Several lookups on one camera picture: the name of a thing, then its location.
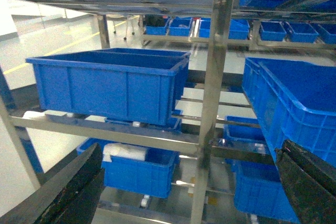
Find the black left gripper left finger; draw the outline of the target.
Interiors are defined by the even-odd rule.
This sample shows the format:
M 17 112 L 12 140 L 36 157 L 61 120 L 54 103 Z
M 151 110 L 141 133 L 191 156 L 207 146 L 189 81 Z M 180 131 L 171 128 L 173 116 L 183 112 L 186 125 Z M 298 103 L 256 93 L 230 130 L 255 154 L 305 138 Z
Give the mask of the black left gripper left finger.
M 101 162 L 101 147 L 91 145 L 1 216 L 1 223 L 91 223 L 104 189 Z

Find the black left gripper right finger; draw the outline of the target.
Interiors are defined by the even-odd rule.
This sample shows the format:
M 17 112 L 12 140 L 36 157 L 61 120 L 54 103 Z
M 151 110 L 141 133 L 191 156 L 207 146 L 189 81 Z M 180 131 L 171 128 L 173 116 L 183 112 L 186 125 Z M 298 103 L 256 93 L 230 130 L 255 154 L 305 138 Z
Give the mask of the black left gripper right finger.
M 276 149 L 285 194 L 300 223 L 335 223 L 335 167 L 291 140 Z

